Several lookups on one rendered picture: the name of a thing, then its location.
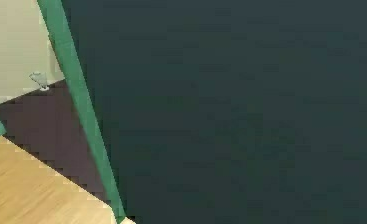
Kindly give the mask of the dark green room door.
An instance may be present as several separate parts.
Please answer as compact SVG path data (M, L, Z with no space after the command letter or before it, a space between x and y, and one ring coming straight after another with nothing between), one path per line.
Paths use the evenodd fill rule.
M367 0L62 0L137 224L367 224Z

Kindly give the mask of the grey door stopper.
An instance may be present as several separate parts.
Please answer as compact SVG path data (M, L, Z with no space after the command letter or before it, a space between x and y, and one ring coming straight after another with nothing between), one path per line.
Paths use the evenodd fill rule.
M46 76L45 73L32 72L29 75L29 78L39 85L41 91L48 91L49 90L48 79L47 79L47 76Z

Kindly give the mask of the green door frame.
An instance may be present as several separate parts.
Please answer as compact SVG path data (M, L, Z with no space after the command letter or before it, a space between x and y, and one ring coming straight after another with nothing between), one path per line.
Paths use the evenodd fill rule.
M61 0L0 0L0 224L125 220Z

